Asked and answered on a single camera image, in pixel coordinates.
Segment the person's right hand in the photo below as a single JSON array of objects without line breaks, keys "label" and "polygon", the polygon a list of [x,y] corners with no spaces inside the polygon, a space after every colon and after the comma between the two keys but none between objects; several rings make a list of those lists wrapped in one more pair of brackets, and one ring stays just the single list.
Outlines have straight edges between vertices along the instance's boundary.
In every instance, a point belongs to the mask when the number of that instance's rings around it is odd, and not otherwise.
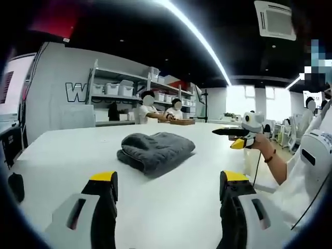
[{"label": "person's right hand", "polygon": [[274,155],[274,147],[262,133],[256,134],[252,149],[258,149],[266,160]]}]

